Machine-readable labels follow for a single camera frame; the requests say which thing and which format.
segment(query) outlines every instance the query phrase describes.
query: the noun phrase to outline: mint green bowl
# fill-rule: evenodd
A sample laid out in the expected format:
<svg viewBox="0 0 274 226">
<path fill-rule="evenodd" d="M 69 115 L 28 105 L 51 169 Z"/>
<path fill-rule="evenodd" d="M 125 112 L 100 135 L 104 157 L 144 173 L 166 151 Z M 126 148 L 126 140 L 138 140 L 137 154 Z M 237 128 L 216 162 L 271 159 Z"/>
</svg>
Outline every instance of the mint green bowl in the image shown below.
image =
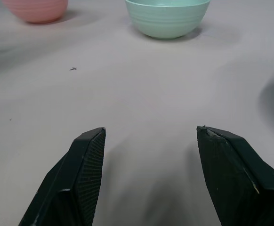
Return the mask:
<svg viewBox="0 0 274 226">
<path fill-rule="evenodd" d="M 133 25 L 156 39 L 175 39 L 195 29 L 210 0 L 126 0 Z"/>
</svg>

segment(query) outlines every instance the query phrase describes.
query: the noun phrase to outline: tabletop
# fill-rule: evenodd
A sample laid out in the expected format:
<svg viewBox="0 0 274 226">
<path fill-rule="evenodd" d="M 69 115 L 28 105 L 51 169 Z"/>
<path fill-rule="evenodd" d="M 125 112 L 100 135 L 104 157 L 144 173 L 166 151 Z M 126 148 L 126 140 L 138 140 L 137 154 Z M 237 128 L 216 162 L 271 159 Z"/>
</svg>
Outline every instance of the tabletop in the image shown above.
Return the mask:
<svg viewBox="0 0 274 226">
<path fill-rule="evenodd" d="M 0 2 L 0 226 L 18 225 L 46 173 L 97 127 L 95 226 L 220 226 L 201 125 L 246 138 L 274 168 L 274 1 L 212 0 L 171 41 L 136 31 L 124 0 L 70 0 L 48 25 Z"/>
</svg>

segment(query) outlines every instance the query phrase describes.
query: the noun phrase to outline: pink bowl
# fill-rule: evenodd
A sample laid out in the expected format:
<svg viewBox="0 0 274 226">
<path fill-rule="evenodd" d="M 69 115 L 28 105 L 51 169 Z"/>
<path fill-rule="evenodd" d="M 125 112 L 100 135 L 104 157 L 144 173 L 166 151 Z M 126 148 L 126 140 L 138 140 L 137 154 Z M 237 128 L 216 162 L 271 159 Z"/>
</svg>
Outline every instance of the pink bowl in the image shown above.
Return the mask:
<svg viewBox="0 0 274 226">
<path fill-rule="evenodd" d="M 12 14 L 29 23 L 50 23 L 61 18 L 68 0 L 3 0 Z"/>
</svg>

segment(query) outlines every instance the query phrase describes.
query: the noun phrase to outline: bowl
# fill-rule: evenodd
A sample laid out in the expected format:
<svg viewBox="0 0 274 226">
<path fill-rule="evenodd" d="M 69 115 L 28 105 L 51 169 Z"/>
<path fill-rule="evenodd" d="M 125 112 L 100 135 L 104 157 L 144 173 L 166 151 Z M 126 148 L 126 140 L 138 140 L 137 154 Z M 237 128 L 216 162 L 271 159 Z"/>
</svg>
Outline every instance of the bowl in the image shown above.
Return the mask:
<svg viewBox="0 0 274 226">
<path fill-rule="evenodd" d="M 50 23 L 65 13 L 68 0 L 3 0 L 9 11 L 33 24 Z"/>
<path fill-rule="evenodd" d="M 210 0 L 126 0 L 133 25 L 156 39 L 174 39 L 195 29 Z"/>
</svg>

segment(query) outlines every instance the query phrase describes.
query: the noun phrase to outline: bowl rim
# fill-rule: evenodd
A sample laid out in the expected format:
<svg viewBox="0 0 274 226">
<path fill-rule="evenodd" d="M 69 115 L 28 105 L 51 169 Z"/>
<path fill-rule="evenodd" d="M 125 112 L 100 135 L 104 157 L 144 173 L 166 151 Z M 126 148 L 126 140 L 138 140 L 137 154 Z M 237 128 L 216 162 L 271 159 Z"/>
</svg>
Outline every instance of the bowl rim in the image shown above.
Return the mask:
<svg viewBox="0 0 274 226">
<path fill-rule="evenodd" d="M 190 7 L 190 6 L 200 6 L 200 5 L 204 5 L 204 4 L 207 4 L 210 2 L 210 0 L 207 0 L 203 3 L 186 5 L 186 6 L 155 6 L 155 5 L 149 5 L 149 4 L 140 4 L 140 3 L 132 2 L 130 0 L 125 0 L 125 1 L 128 3 L 134 4 L 134 5 L 139 5 L 139 6 L 151 6 L 151 7 L 163 7 L 163 8 L 181 8 L 181 7 Z"/>
</svg>

